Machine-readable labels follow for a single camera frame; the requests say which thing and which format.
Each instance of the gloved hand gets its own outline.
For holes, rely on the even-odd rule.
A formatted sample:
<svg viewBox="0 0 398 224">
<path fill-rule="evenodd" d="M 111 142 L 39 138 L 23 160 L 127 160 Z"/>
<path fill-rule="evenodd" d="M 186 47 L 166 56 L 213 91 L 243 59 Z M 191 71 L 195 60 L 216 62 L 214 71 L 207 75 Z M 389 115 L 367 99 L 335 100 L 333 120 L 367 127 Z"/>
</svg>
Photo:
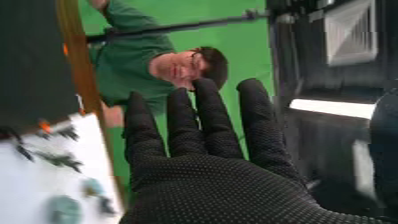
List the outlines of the gloved hand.
<svg viewBox="0 0 398 224">
<path fill-rule="evenodd" d="M 381 223 L 323 210 L 289 163 L 261 83 L 238 85 L 250 162 L 243 160 L 214 84 L 198 80 L 166 99 L 168 151 L 142 97 L 131 93 L 124 116 L 126 160 L 136 200 L 120 223 Z"/>
</svg>

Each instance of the black panel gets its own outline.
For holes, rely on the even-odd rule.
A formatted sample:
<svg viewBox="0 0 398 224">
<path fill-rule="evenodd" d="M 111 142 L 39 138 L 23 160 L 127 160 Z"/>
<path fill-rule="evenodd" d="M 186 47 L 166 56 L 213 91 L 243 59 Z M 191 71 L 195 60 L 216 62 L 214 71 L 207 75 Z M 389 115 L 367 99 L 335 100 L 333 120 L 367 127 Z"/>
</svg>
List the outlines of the black panel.
<svg viewBox="0 0 398 224">
<path fill-rule="evenodd" d="M 0 3 L 0 125 L 19 132 L 78 111 L 55 2 Z"/>
<path fill-rule="evenodd" d="M 326 65 L 323 19 L 309 22 L 314 2 L 266 0 L 277 14 L 291 12 L 300 18 L 293 25 L 270 20 L 275 105 L 285 148 L 300 174 L 309 182 L 319 181 L 312 195 L 323 208 L 371 216 L 378 207 L 355 189 L 351 156 L 355 140 L 367 141 L 367 120 L 294 111 L 289 103 L 296 98 L 374 103 L 385 89 L 398 87 L 398 1 L 376 0 L 376 60 L 337 67 Z M 335 0 L 325 11 L 346 2 L 349 0 Z"/>
</svg>

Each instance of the green backdrop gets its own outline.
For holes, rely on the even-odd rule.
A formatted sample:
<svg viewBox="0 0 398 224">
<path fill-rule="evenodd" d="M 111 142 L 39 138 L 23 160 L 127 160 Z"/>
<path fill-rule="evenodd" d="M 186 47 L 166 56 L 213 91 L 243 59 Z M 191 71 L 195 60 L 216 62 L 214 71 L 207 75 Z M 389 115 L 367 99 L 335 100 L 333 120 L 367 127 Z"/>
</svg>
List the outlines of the green backdrop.
<svg viewBox="0 0 398 224">
<path fill-rule="evenodd" d="M 95 34 L 108 26 L 101 14 L 90 8 L 85 0 L 79 2 L 79 15 L 86 34 Z M 262 9 L 264 0 L 124 0 L 129 5 L 150 15 L 161 25 L 214 19 L 243 14 L 245 9 Z M 177 51 L 197 46 L 213 46 L 223 52 L 229 59 L 229 80 L 222 88 L 222 98 L 227 105 L 234 130 L 243 144 L 239 124 L 239 108 L 236 85 L 246 78 L 257 78 L 273 93 L 271 59 L 268 48 L 266 21 L 245 24 L 230 24 L 200 30 L 175 32 L 170 40 Z M 165 136 L 165 116 L 156 117 L 161 135 Z M 120 128 L 108 130 L 113 141 L 113 170 L 127 186 L 129 170 L 124 161 L 124 141 Z"/>
</svg>

